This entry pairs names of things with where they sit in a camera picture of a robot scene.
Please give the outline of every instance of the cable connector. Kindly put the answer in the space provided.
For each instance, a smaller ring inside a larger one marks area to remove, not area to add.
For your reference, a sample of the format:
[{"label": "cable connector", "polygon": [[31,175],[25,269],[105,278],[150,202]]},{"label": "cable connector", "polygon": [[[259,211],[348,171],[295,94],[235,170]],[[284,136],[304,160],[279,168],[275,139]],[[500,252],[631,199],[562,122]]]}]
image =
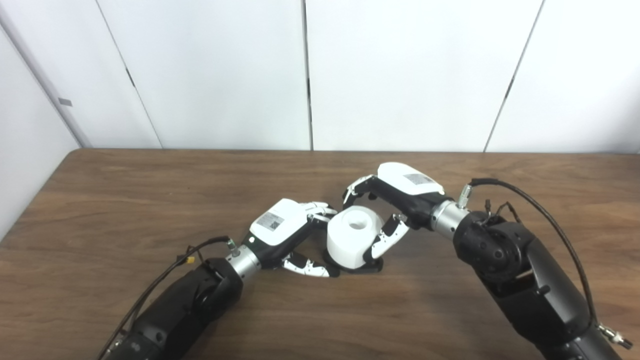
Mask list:
[{"label": "cable connector", "polygon": [[604,337],[607,338],[611,343],[618,344],[627,350],[631,350],[631,348],[634,347],[634,344],[631,341],[623,338],[622,334],[610,327],[599,324],[598,330],[600,330],[602,335],[604,335]]},{"label": "cable connector", "polygon": [[178,263],[178,266],[180,265],[184,265],[184,264],[193,264],[196,262],[196,258],[194,256],[187,256],[186,258],[184,258],[184,255],[176,255],[175,260],[178,261],[180,259],[182,259],[182,261],[180,261],[180,263]]},{"label": "cable connector", "polygon": [[460,197],[458,198],[458,207],[460,209],[464,209],[467,207],[467,203],[469,202],[469,197],[471,196],[471,185],[466,184],[464,188],[462,188],[462,192],[460,193]]},{"label": "cable connector", "polygon": [[240,255],[240,249],[238,249],[238,246],[233,240],[229,239],[229,241],[227,241],[227,247],[229,248],[229,251],[231,251],[231,256],[234,258]]}]

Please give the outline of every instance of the label sticker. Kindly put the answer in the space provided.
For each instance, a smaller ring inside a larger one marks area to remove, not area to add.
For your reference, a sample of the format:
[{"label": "label sticker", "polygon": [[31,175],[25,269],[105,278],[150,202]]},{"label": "label sticker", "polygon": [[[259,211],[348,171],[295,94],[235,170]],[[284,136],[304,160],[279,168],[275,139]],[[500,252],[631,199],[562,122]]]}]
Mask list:
[{"label": "label sticker", "polygon": [[435,183],[432,178],[424,174],[406,174],[404,177],[406,177],[407,180],[411,181],[414,185]]},{"label": "label sticker", "polygon": [[278,229],[278,226],[280,226],[280,224],[282,224],[283,221],[284,221],[283,218],[279,217],[274,213],[270,213],[267,211],[266,214],[262,215],[258,219],[256,224],[267,228],[269,231],[275,231],[275,229]]}]

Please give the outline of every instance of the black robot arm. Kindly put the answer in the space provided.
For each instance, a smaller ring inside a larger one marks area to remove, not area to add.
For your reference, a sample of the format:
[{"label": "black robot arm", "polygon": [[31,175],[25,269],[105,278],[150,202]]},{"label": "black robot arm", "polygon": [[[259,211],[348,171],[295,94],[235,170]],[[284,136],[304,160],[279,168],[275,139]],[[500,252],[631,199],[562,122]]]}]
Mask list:
[{"label": "black robot arm", "polygon": [[[100,351],[97,360],[178,360],[205,328],[229,310],[242,294],[243,284],[260,269],[285,268],[310,276],[337,276],[334,269],[297,254],[294,249],[315,230],[326,229],[337,211],[324,202],[299,203],[281,199],[250,226],[240,247],[228,236],[189,247],[140,296]],[[203,260],[199,250],[225,242],[230,254]],[[151,291],[176,267],[194,260],[202,264],[169,285],[140,316]],[[124,325],[128,331],[119,340]]]},{"label": "black robot arm", "polygon": [[542,242],[522,224],[486,219],[486,213],[469,213],[453,244],[515,331],[548,360],[620,359]]},{"label": "black robot arm", "polygon": [[[516,222],[508,222],[491,214],[489,205],[486,212],[467,209],[471,189],[484,184],[509,188],[549,220],[577,265],[585,297],[515,213]],[[631,342],[598,322],[584,270],[564,232],[546,210],[515,186],[496,179],[474,179],[455,202],[442,186],[418,170],[384,163],[376,175],[361,177],[347,188],[344,207],[365,193],[395,206],[409,227],[451,240],[457,256],[474,269],[514,329],[546,359],[619,360],[606,338],[631,348]]]},{"label": "black robot arm", "polygon": [[226,259],[205,260],[135,319],[107,359],[180,359],[207,325],[240,299],[242,289],[243,280]]}]

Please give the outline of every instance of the wooden table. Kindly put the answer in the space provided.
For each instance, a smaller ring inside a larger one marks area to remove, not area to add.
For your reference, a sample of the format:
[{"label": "wooden table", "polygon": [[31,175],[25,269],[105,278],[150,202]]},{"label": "wooden table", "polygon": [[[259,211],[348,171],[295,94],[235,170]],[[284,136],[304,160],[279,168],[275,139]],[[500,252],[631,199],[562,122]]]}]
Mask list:
[{"label": "wooden table", "polygon": [[[95,150],[72,152],[0,243],[0,358],[91,359],[140,292],[188,244],[240,239],[282,197],[340,205],[344,188],[405,162],[455,197],[499,177],[538,199],[582,258],[601,320],[640,343],[640,156]],[[577,282],[559,238],[510,200]],[[386,218],[392,208],[361,200]],[[302,252],[320,259],[318,234]],[[217,245],[206,256],[222,256]],[[412,232],[375,275],[262,271],[190,359],[541,359],[437,234]],[[179,268],[168,281],[178,278]],[[640,359],[640,348],[616,350]]]}]

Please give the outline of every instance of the black cable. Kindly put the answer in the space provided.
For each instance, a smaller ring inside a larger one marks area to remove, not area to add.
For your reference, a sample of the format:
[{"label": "black cable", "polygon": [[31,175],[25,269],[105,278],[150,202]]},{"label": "black cable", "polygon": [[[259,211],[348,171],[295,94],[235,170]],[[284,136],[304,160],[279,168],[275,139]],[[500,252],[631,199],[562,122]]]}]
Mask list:
[{"label": "black cable", "polygon": [[118,324],[118,327],[116,327],[116,330],[113,332],[113,334],[111,334],[111,336],[107,340],[106,344],[104,344],[104,346],[102,347],[102,350],[100,350],[98,356],[96,357],[96,360],[101,360],[104,357],[104,354],[106,354],[107,350],[109,349],[109,347],[113,343],[113,340],[115,340],[115,338],[118,336],[118,334],[120,333],[120,330],[122,330],[122,328],[127,323],[127,321],[130,319],[130,317],[134,313],[138,314],[138,311],[140,311],[140,308],[142,307],[142,304],[144,304],[144,302],[146,301],[146,299],[149,296],[149,294],[151,294],[151,292],[156,288],[156,286],[162,280],[164,280],[164,278],[167,277],[167,275],[169,275],[173,271],[173,269],[175,269],[178,266],[180,266],[181,264],[183,264],[183,262],[185,262],[185,260],[190,255],[192,255],[194,252],[199,251],[201,248],[203,248],[203,247],[205,247],[207,245],[211,245],[213,243],[222,243],[222,242],[227,242],[229,240],[230,240],[230,238],[228,236],[219,236],[217,238],[211,238],[211,239],[209,239],[209,240],[207,240],[207,241],[205,241],[205,242],[203,242],[203,243],[201,243],[199,245],[194,246],[189,251],[187,251],[183,256],[181,256],[178,260],[176,260],[173,264],[171,264],[162,274],[160,274],[160,276],[158,276],[151,283],[151,285],[149,285],[147,287],[147,289],[145,289],[145,291],[143,291],[142,295],[140,295],[140,297],[136,300],[136,302],[133,304],[133,306],[127,312],[127,314],[124,316],[124,318],[122,318],[122,320]]},{"label": "black cable", "polygon": [[[191,249],[193,249],[193,246],[189,245],[187,246],[187,250],[185,250],[185,254],[188,253]],[[196,250],[196,253],[198,254],[198,257],[200,258],[200,264],[204,264],[204,257],[202,256],[202,253],[200,252],[200,250]],[[186,258],[184,256],[177,256],[176,261],[180,261],[180,265],[183,265],[185,263]],[[147,301],[147,298],[145,297],[141,302],[140,302],[140,306],[138,306],[133,314],[131,315],[131,317],[129,318],[129,328],[127,329],[126,333],[131,332],[131,330],[133,329],[133,323],[136,321],[136,319],[138,318],[138,313],[140,313],[140,309],[142,309],[142,305],[145,304],[145,302]]]},{"label": "black cable", "polygon": [[486,199],[484,201],[484,210],[486,211],[487,218],[491,217],[491,200]]},{"label": "black cable", "polygon": [[517,223],[522,224],[522,220],[520,219],[520,217],[518,216],[518,213],[516,212],[516,209],[513,207],[513,205],[511,205],[510,202],[505,202],[504,204],[500,205],[500,207],[498,208],[498,211],[495,212],[495,217],[499,217],[500,213],[502,212],[502,209],[504,209],[504,207],[509,208],[509,211],[511,212],[511,214],[513,214],[513,218],[514,220],[516,220]]},{"label": "black cable", "polygon": [[521,189],[513,186],[512,184],[505,183],[504,181],[501,181],[498,179],[492,179],[492,178],[471,179],[469,186],[475,187],[478,185],[502,186],[504,188],[511,190],[512,192],[517,193],[518,195],[523,197],[526,201],[531,203],[531,205],[534,208],[536,208],[536,210],[538,210],[547,219],[547,221],[549,221],[551,226],[553,226],[553,228],[558,233],[558,236],[560,236],[560,239],[562,239],[562,242],[564,243],[564,246],[566,247],[566,249],[569,250],[569,254],[573,259],[573,262],[575,263],[575,267],[578,270],[578,275],[580,276],[580,282],[582,283],[582,288],[584,290],[584,297],[587,300],[587,306],[589,308],[589,315],[591,315],[591,321],[594,323],[594,325],[598,325],[599,324],[598,317],[596,315],[595,306],[593,305],[593,296],[591,294],[591,288],[589,287],[589,281],[587,280],[587,274],[585,274],[584,268],[582,267],[582,263],[580,262],[580,259],[578,258],[578,254],[573,248],[573,245],[569,241],[569,238],[567,238],[564,231],[562,230],[562,228],[560,228],[560,225],[558,225],[558,223],[551,216],[551,214],[547,210],[545,210],[545,208],[543,208],[542,205],[538,204],[538,202],[535,201],[530,195],[528,195]]}]

